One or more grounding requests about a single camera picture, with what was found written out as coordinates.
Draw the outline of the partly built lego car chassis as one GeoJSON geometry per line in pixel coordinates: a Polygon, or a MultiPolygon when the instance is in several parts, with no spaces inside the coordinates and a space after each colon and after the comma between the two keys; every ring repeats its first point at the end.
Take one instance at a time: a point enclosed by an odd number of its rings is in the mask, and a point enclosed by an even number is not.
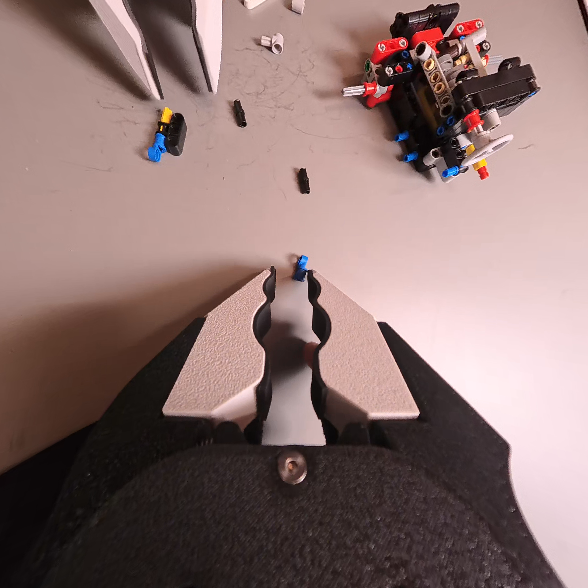
{"type": "Polygon", "coordinates": [[[403,162],[443,183],[469,169],[489,178],[487,159],[513,140],[492,132],[540,91],[530,64],[491,56],[484,20],[457,22],[459,11],[454,2],[398,12],[391,37],[365,61],[362,83],[342,89],[368,108],[387,105],[403,162]]]}

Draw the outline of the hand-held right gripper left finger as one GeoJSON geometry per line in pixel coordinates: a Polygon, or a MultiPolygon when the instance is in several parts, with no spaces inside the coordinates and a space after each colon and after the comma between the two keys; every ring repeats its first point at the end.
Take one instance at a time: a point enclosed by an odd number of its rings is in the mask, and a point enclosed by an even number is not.
{"type": "Polygon", "coordinates": [[[172,418],[234,423],[242,432],[263,423],[272,398],[263,339],[271,326],[274,266],[210,311],[162,408],[172,418]]]}

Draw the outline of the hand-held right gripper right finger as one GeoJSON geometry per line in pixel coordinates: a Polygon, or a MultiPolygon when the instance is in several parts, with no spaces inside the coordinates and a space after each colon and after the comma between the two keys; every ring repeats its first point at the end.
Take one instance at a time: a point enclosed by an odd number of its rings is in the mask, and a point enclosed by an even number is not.
{"type": "Polygon", "coordinates": [[[327,432],[417,419],[417,403],[375,318],[315,270],[307,273],[307,285],[319,339],[311,395],[327,432]]]}

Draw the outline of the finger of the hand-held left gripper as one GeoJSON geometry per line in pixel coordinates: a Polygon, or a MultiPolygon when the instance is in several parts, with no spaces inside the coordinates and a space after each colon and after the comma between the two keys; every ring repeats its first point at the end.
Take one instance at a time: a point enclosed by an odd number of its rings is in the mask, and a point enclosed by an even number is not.
{"type": "Polygon", "coordinates": [[[90,1],[90,4],[147,92],[163,100],[155,64],[129,1],[90,1]]]}
{"type": "Polygon", "coordinates": [[[191,26],[202,72],[212,94],[217,94],[222,60],[222,1],[190,1],[191,26]]]}

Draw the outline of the black lego cross connector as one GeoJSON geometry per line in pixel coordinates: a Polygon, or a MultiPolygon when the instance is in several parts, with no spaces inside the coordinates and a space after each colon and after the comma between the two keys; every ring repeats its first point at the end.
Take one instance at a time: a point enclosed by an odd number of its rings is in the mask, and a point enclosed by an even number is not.
{"type": "Polygon", "coordinates": [[[183,114],[174,112],[168,124],[165,148],[172,156],[181,156],[185,146],[187,123],[183,114]]]}

